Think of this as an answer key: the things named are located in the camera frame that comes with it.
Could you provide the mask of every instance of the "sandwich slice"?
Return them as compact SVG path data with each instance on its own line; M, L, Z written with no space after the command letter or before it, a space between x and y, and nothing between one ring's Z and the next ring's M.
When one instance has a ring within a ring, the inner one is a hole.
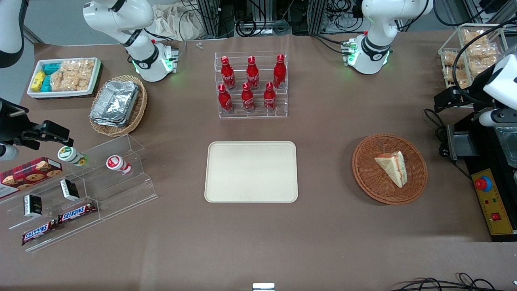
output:
M375 161L399 188L407 183L406 165L401 151L378 155Z

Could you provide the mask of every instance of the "brown table surface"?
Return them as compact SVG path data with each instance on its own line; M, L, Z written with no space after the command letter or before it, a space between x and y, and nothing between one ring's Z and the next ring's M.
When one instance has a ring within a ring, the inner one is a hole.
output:
M188 43L178 73L145 83L149 103L132 133L146 147L143 166L160 197L34 254L24 253L20 233L3 225L0 287L250 290L254 282L275 282L277 290L389 290L418 277L456 281L463 271L511 289L517 246L489 242L472 183L438 155L435 126L422 113L444 88L436 52L450 33L400 33L388 64L371 76L344 67L310 37L202 41L203 50ZM35 48L36 60L100 58L102 83L135 75L120 45ZM280 49L289 57L288 118L219 120L214 53ZM91 102L22 100L32 121L69 128L79 150L109 140L88 122ZM442 116L452 123L468 112ZM416 201L383 205L354 180L352 152L377 133L400 135L424 156L429 182ZM218 140L294 142L298 200L205 201L207 148ZM37 152L21 149L1 170L58 149L50 142Z

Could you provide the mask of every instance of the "red cookie box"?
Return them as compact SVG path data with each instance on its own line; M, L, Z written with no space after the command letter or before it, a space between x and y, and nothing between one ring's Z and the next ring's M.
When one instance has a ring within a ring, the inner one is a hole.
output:
M60 163L44 156L5 171L0 174L0 183L2 183L0 198L48 180L62 172Z

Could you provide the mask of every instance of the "wicker basket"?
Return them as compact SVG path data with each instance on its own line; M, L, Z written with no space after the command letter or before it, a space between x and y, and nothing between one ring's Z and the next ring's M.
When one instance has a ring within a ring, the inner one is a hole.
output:
M374 159L397 150L404 155L407 170L407 183L402 188L393 183ZM361 141L352 157L352 170L357 183L368 195L390 205L416 200L427 185L427 166L422 155L410 142L396 135L378 134Z
M128 134L132 132L140 123L142 120L142 117L144 116L145 106L147 105L147 92L145 91L144 84L142 84L142 81L140 81L138 78L133 76L119 76L111 79L111 81L131 81L139 86L139 92L137 96L137 100L134 104L133 112L131 113L131 117L129 118L129 124L126 127L114 127L114 126L106 126L106 125L100 125L95 122L93 122L90 119L90 124L92 124L92 127L95 129L96 132L100 134L104 134L111 137L117 137L122 136L125 134ZM102 89L104 89L104 86L106 84L102 85L102 87L97 91L97 95L95 95L95 99L92 104L92 109L95 106L95 103L99 99L99 95L102 92Z

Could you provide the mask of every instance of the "red bottle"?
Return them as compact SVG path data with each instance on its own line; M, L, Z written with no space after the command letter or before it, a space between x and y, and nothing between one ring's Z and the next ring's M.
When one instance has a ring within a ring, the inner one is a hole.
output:
M232 106L232 98L230 94L226 91L226 87L223 84L220 84L219 87L219 104L221 105L221 109L224 114L233 113Z
M224 85L228 90L235 89L235 73L233 72L233 68L228 61L227 56L221 57L221 64L223 65L221 68L221 75L223 76Z
M285 55L277 55L277 63L273 69L273 85L275 88L283 88L285 86L285 74L287 73L287 68L285 68L284 61Z
M244 111L247 113L253 113L255 111L255 103L253 102L253 92L250 91L250 84L244 82L242 84L242 105L244 105Z
M259 68L255 65L255 57L248 57L248 68L246 69L246 75L248 76L248 83L250 84L251 90L259 88Z
M264 92L264 108L266 108L266 112L271 113L275 111L277 108L276 99L277 95L273 91L273 83L267 82L266 91Z

